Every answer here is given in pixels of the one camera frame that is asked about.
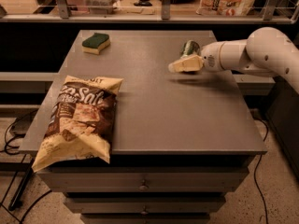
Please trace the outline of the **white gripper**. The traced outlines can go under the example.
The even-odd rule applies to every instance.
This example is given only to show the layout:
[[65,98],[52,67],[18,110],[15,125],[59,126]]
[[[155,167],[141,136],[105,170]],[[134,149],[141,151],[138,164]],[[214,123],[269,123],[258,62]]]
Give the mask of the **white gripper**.
[[201,56],[196,54],[184,56],[168,65],[172,73],[195,72],[202,69],[203,65],[209,72],[222,71],[220,51],[222,42],[214,42],[203,46]]

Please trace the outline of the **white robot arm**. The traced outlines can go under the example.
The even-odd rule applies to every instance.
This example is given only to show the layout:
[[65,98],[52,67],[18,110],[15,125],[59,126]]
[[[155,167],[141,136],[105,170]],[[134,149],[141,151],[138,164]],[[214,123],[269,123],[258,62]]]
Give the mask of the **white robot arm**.
[[272,27],[257,29],[247,39],[213,42],[201,49],[188,41],[168,69],[172,73],[234,70],[259,77],[281,76],[299,92],[299,49]]

